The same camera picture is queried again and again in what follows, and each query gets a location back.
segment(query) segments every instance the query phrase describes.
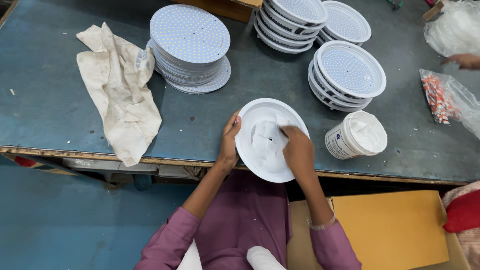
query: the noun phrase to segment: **plastic bag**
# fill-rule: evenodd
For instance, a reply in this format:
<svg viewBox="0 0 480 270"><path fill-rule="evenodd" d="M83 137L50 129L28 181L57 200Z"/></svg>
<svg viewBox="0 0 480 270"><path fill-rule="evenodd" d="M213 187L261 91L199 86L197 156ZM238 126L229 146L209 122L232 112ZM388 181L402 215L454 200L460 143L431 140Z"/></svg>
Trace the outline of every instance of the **plastic bag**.
<svg viewBox="0 0 480 270"><path fill-rule="evenodd" d="M480 55L480 1L444 1L442 12L423 29L427 43L445 57L462 53Z"/></svg>
<svg viewBox="0 0 480 270"><path fill-rule="evenodd" d="M451 75L420 69L427 102L437 123L449 124L449 117L480 139L480 103Z"/></svg>

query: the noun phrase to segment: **dirty rag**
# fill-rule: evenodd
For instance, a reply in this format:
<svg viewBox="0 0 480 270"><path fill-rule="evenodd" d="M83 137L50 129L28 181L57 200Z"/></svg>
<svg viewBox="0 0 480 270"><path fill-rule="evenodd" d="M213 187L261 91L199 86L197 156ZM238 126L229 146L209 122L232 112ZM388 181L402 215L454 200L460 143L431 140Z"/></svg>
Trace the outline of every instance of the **dirty rag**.
<svg viewBox="0 0 480 270"><path fill-rule="evenodd" d="M125 166L135 165L162 123L146 85L155 65L153 52L113 35L106 23L76 36L92 50L77 54L77 63L105 137Z"/></svg>

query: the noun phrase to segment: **person's left hand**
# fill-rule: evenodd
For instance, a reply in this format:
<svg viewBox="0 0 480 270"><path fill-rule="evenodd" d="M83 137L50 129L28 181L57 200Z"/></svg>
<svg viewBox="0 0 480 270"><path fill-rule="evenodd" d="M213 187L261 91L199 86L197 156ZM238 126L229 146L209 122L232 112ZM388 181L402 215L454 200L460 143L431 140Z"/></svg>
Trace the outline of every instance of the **person's left hand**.
<svg viewBox="0 0 480 270"><path fill-rule="evenodd" d="M222 168L229 171L235 167L235 164L237 164L240 158L235 151L235 135L237 135L241 128L241 117L238 116L240 110L236 111L230 117L227 125L223 129L220 153L215 161L215 164L219 164Z"/></svg>

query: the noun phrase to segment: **blue table surface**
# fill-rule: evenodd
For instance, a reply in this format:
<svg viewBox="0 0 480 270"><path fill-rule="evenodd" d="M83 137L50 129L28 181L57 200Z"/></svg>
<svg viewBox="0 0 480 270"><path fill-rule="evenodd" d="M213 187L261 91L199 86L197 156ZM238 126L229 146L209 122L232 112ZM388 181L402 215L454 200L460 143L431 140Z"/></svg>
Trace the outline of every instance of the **blue table surface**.
<svg viewBox="0 0 480 270"><path fill-rule="evenodd" d="M385 92L365 109L385 127L388 146L384 152L337 160L326 150L325 133L346 113L329 110L309 88L307 68L318 45L301 54L283 54L257 39L252 21L245 24L220 16L231 36L230 80L218 91L197 96L175 90L155 72L148 87L163 122L145 156L213 161L229 116L256 98L275 98L291 106L306 123L315 144L316 169L478 179L479 140L461 123L434 122L419 68L452 74L474 94L479 92L474 86L480 73L439 65L443 57L423 37L421 15L428 10L423 1L409 1L397 11L386 1L341 2L369 22L372 38L362 47L377 59L387 77ZM76 54L88 48L75 34L107 22L114 34L144 48L151 16L167 4L171 2L20 0L0 28L0 145L113 153L76 63Z"/></svg>

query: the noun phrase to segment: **hand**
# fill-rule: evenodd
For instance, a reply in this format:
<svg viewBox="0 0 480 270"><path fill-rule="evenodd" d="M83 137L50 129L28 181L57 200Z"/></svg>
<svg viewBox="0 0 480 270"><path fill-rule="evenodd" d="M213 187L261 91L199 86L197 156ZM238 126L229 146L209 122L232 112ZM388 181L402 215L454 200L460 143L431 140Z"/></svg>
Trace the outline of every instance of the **hand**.
<svg viewBox="0 0 480 270"><path fill-rule="evenodd" d="M240 110L236 111L230 117L227 125L223 128L220 153L215 161L215 164L219 164L228 171L235 167L235 164L237 164L240 158L235 150L235 135L237 135L241 128L241 117L238 116Z"/></svg>
<svg viewBox="0 0 480 270"><path fill-rule="evenodd" d="M458 69L480 69L480 56L471 53L452 55L447 57L442 64L448 62L459 64L460 66Z"/></svg>
<svg viewBox="0 0 480 270"><path fill-rule="evenodd" d="M312 141L296 126L282 126L280 129L288 136L283 156L297 182L301 184L301 181L309 179L318 180L313 168L315 149Z"/></svg>

